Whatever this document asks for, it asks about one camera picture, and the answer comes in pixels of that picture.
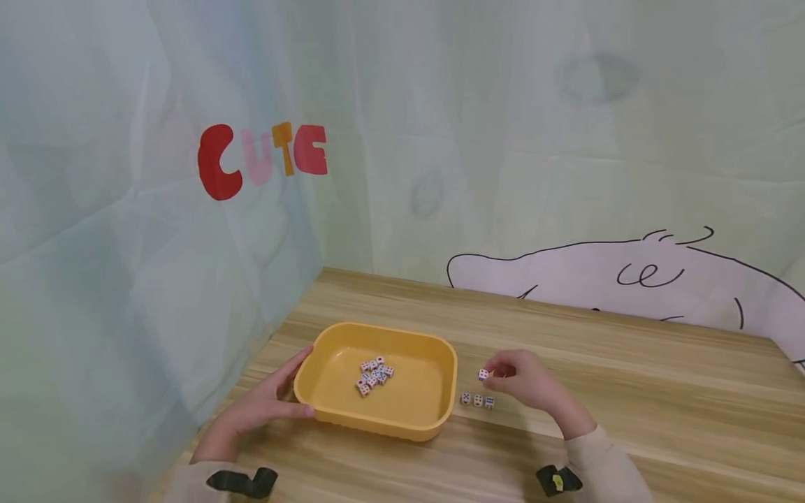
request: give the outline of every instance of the wood grain surface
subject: wood grain surface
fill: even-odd
[[[657,501],[805,501],[805,378],[767,339],[682,324],[325,270],[221,408],[340,321],[449,340],[459,394],[481,389],[477,370],[496,351],[536,351]],[[456,404],[428,443],[276,423],[245,439],[239,462],[279,472],[271,503],[466,503],[547,501],[534,473],[563,460],[548,416],[497,395],[492,411]]]

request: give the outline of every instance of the cartoon drawing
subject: cartoon drawing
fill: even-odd
[[[805,297],[735,258],[676,242],[666,229],[517,258],[456,255],[451,286],[768,337],[805,374]]]

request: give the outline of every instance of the hand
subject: hand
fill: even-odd
[[[501,351],[486,362],[484,369],[491,374],[484,380],[487,390],[509,394],[532,409],[553,414],[568,399],[564,386],[531,351]]]
[[[272,419],[312,418],[313,407],[279,399],[312,351],[313,347],[310,346],[296,353],[221,412],[201,437],[190,464],[201,461],[234,463],[237,459],[237,440],[247,431],[264,426]]]
[[[594,431],[598,424],[586,407],[578,403],[531,351],[501,351],[486,362],[493,375],[484,387],[510,394],[520,403],[544,410],[556,421],[566,440]]]
[[[299,366],[313,351],[309,346],[296,353],[273,373],[260,381],[248,393],[227,407],[217,420],[228,424],[239,435],[265,426],[272,419],[312,418],[313,407],[301,403],[283,402],[288,386],[296,376]]]

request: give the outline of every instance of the beige sleeve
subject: beige sleeve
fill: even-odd
[[[622,449],[612,445],[598,427],[592,433],[565,442],[568,467],[581,480],[574,493],[577,503],[651,503],[643,477]]]
[[[185,464],[176,469],[165,493],[165,503],[230,503],[230,494],[207,485],[207,479],[218,470],[248,473],[236,464],[205,461]]]

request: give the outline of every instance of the fabric curtain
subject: fabric curtain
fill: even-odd
[[[260,8],[0,3],[0,499],[146,497],[318,275]]]

